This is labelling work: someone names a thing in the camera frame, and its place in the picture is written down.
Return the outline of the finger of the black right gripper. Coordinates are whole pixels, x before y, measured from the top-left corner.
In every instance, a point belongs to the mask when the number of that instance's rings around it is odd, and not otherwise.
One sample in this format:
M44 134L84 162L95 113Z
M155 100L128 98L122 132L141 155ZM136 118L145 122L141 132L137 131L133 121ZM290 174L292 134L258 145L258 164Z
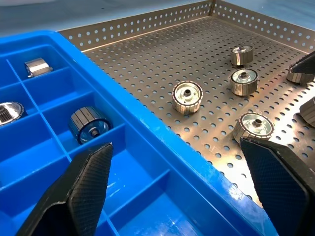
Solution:
M289 72L298 74L315 74L315 51L304 56L289 67Z

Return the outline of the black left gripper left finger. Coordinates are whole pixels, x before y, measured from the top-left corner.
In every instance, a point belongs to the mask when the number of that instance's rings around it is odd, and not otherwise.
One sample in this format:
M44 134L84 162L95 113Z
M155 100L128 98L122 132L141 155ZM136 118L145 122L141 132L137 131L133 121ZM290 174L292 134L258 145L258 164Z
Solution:
M106 198L111 142L75 155L64 173L44 192L18 236L93 236Z

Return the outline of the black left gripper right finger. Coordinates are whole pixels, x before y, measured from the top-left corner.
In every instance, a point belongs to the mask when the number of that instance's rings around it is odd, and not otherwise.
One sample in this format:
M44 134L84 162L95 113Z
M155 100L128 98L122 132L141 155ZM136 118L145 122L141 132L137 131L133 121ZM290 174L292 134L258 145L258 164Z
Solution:
M260 138L242 137L258 198L281 236L315 234L315 170L289 147Z

